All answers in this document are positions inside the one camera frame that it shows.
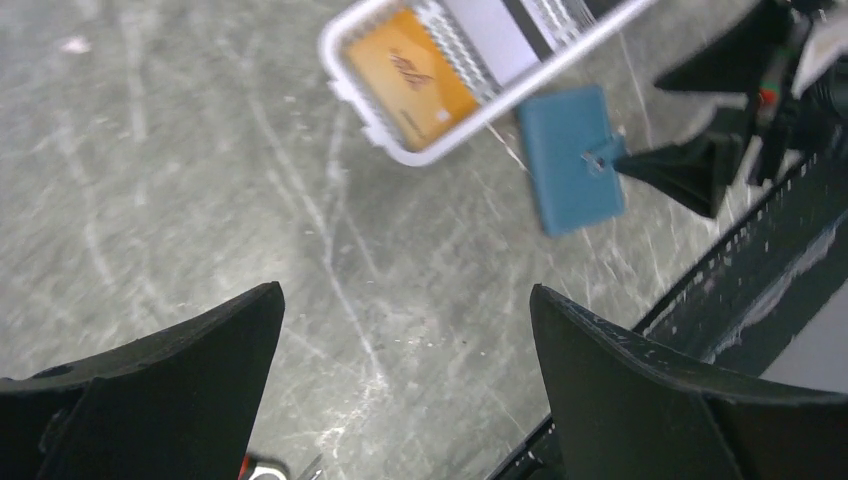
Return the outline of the white plastic basket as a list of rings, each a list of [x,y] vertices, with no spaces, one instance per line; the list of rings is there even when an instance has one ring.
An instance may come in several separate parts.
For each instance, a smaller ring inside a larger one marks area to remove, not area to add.
[[[642,14],[644,1],[503,1],[540,62],[509,83],[499,84],[444,1],[358,1],[330,20],[318,40],[329,87],[363,123],[368,141],[400,164],[434,163],[550,83],[605,40]],[[388,114],[372,97],[347,60],[346,48],[398,11],[410,8],[463,82],[479,107],[428,147],[412,151]]]

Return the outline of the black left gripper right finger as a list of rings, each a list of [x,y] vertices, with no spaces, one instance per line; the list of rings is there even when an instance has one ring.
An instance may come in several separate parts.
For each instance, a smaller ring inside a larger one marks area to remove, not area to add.
[[[847,398],[683,355],[543,285],[532,330],[570,479],[843,479]]]

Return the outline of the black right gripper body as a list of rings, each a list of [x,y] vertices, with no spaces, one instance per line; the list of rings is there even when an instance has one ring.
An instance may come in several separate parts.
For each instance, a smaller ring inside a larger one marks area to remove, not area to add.
[[[847,122],[847,3],[780,1],[791,20],[759,83],[761,145],[750,185],[774,183],[789,150],[808,152],[828,123]]]

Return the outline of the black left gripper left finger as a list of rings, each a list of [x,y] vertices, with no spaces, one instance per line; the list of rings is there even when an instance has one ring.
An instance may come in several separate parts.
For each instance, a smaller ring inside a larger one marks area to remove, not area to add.
[[[5,479],[245,479],[285,298],[260,284],[114,349],[1,382]]]

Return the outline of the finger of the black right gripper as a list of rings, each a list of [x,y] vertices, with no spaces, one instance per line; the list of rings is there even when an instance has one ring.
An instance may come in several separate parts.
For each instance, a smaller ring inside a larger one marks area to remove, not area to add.
[[[785,1],[759,1],[732,28],[679,65],[654,86],[673,92],[747,93],[759,83],[794,24]]]
[[[621,157],[614,168],[695,214],[715,219],[747,147],[746,141],[735,134],[699,135],[684,144]]]

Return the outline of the gold credit card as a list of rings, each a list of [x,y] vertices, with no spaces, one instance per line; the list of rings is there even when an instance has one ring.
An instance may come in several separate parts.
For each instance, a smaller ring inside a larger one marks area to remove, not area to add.
[[[412,151],[428,147],[479,107],[410,8],[353,41],[346,56]]]

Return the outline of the blue card holder wallet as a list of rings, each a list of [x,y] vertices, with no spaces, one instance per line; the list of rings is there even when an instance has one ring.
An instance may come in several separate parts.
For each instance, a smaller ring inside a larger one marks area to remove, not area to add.
[[[544,232],[565,235],[621,215],[614,163],[626,155],[603,89],[589,85],[529,98],[516,116]]]

